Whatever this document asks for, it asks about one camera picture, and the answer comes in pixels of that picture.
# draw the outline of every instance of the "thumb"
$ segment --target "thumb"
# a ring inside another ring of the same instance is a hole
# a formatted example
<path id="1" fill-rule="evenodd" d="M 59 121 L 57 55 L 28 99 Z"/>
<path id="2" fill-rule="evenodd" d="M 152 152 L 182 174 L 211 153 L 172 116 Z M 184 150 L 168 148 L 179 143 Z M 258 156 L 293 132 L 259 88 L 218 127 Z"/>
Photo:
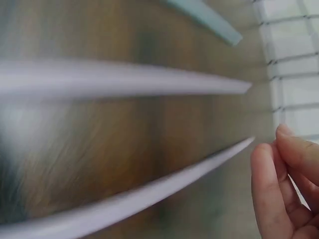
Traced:
<path id="1" fill-rule="evenodd" d="M 294 137 L 284 124 L 276 130 L 276 145 L 282 159 L 319 186 L 319 145 Z"/>

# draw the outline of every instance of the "white plastic rod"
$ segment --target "white plastic rod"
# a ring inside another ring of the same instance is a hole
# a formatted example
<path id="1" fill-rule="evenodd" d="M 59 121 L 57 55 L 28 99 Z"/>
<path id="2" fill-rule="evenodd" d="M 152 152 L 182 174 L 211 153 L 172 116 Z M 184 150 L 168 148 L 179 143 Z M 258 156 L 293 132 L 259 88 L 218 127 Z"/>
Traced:
<path id="1" fill-rule="evenodd" d="M 126 219 L 195 182 L 246 148 L 246 139 L 203 162 L 105 201 L 43 219 L 0 228 L 1 239 L 76 239 Z"/>
<path id="2" fill-rule="evenodd" d="M 5 98 L 243 94 L 251 84 L 164 67 L 97 61 L 0 62 Z"/>
<path id="3" fill-rule="evenodd" d="M 243 39 L 238 31 L 202 0 L 166 0 L 166 2 L 207 26 L 232 46 Z"/>

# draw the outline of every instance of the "fingernail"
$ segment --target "fingernail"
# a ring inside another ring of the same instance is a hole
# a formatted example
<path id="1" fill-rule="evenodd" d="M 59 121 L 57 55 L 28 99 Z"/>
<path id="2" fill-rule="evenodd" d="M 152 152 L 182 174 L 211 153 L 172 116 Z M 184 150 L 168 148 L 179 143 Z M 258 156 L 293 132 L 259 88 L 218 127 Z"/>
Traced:
<path id="1" fill-rule="evenodd" d="M 279 132 L 282 135 L 285 136 L 293 136 L 294 132 L 285 124 L 281 123 L 278 128 L 277 128 L 277 132 Z"/>

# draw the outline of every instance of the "light blue plastic piece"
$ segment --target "light blue plastic piece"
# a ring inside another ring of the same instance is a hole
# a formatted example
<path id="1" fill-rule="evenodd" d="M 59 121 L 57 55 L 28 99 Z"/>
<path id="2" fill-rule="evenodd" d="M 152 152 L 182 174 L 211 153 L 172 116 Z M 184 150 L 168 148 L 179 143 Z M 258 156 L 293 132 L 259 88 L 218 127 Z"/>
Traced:
<path id="1" fill-rule="evenodd" d="M 202 0 L 166 0 L 166 2 L 209 27 L 232 46 L 237 45 L 243 39 L 238 31 Z"/>

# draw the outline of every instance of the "hand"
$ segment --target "hand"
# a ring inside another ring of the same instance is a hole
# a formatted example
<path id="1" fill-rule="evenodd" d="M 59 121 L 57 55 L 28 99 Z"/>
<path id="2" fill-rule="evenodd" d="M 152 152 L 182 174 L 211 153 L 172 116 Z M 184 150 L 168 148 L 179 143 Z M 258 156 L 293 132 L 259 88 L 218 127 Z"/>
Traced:
<path id="1" fill-rule="evenodd" d="M 293 137 L 285 125 L 272 144 L 251 155 L 252 196 L 263 239 L 319 238 L 319 145 Z M 299 200 L 294 180 L 310 210 Z"/>

